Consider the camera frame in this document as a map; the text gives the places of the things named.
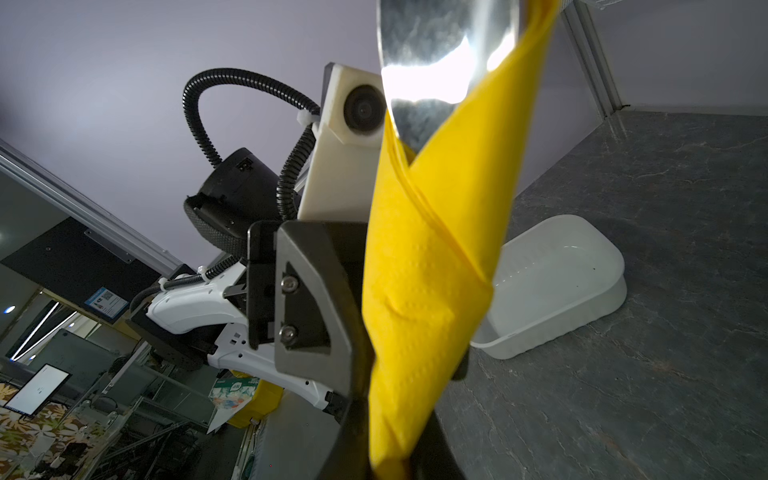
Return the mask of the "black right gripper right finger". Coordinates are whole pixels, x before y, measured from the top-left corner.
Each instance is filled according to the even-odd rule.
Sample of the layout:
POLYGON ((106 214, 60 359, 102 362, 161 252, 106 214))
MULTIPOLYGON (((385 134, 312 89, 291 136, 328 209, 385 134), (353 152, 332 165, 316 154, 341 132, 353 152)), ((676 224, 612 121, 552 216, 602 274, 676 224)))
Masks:
POLYGON ((411 478, 416 480, 464 480, 435 413, 410 457, 411 478))

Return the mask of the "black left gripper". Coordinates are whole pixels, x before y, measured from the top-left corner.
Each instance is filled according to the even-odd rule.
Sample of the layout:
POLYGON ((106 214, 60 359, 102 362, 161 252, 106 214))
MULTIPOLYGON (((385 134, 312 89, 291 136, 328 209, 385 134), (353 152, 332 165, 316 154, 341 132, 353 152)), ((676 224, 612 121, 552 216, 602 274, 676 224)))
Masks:
POLYGON ((273 342, 279 372, 348 399, 367 396, 373 349, 361 312, 368 225, 260 221, 248 232, 249 342, 273 342))

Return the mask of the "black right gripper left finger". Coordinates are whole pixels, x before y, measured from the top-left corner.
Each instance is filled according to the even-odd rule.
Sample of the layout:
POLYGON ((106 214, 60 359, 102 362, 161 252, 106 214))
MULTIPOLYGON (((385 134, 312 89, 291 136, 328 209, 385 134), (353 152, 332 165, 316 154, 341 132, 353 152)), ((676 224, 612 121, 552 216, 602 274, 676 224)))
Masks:
POLYGON ((346 400, 337 418, 339 430, 316 479, 371 479, 368 401, 346 400))

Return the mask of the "yellow paper napkin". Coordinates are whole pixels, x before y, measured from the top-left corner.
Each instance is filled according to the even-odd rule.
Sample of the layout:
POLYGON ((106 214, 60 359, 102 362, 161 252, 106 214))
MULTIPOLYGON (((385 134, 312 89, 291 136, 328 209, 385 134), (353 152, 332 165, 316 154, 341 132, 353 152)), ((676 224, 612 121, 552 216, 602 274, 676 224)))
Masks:
POLYGON ((417 153, 387 109, 369 220, 362 314, 375 351, 369 461, 410 457, 487 313, 539 79, 561 5, 530 1, 517 46, 417 153))

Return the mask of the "silver spoon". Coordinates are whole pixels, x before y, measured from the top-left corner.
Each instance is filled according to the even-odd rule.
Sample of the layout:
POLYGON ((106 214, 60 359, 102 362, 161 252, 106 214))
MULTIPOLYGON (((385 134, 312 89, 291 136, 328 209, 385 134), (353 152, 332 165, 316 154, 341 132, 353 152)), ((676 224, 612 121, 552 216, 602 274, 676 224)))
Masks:
POLYGON ((481 80, 511 53, 529 24, 521 0, 382 0, 381 76, 399 140, 417 153, 481 80))

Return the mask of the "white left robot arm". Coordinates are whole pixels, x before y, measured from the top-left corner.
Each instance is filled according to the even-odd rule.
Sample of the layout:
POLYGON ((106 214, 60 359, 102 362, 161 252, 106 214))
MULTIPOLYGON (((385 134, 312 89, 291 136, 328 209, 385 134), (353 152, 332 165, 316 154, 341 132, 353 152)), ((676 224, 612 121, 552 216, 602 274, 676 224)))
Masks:
POLYGON ((360 303, 377 157, 317 146, 299 216, 285 220, 277 175, 247 149, 230 154, 184 203, 225 258, 138 293, 131 326, 179 366, 254 376, 342 419, 373 360, 360 303))

